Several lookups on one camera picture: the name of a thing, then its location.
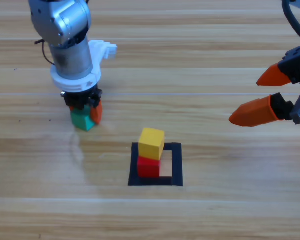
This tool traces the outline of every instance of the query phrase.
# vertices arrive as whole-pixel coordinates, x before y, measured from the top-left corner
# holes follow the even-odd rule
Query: yellow block
[[[165,146],[165,132],[144,128],[139,139],[139,156],[160,161]]]

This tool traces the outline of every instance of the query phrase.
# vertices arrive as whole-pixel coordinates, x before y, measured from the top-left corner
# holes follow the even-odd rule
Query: black square outline
[[[172,151],[172,176],[161,176],[158,178],[141,178],[138,176],[138,143],[133,142],[131,147],[131,165],[128,186],[184,186],[182,165],[182,144],[166,143],[164,151]]]

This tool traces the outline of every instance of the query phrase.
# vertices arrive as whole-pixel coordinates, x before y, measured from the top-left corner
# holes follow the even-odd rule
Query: table surface
[[[0,240],[300,240],[300,125],[228,121],[269,94],[298,99],[297,84],[256,85],[300,45],[281,2],[89,5],[89,39],[118,52],[102,63],[103,120],[87,133],[34,45],[28,1],[0,0]],[[184,187],[128,186],[146,127],[182,143]]]

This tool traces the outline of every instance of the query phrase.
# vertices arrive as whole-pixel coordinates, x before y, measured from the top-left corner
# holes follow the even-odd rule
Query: gray robot arm
[[[100,64],[116,54],[117,46],[102,40],[88,41],[92,19],[85,0],[28,0],[31,20],[47,43],[53,57],[50,75],[67,106],[96,108],[101,101],[98,89]]]
[[[91,14],[84,0],[29,0],[31,20],[37,33],[54,47],[86,35]]]

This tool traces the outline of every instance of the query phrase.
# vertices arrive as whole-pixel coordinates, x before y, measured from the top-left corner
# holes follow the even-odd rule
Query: stacked blocks
[[[95,122],[90,117],[90,107],[85,105],[83,110],[70,108],[72,124],[77,128],[89,131],[95,126]]]
[[[159,178],[165,132],[144,128],[138,142],[137,171],[140,178]]]

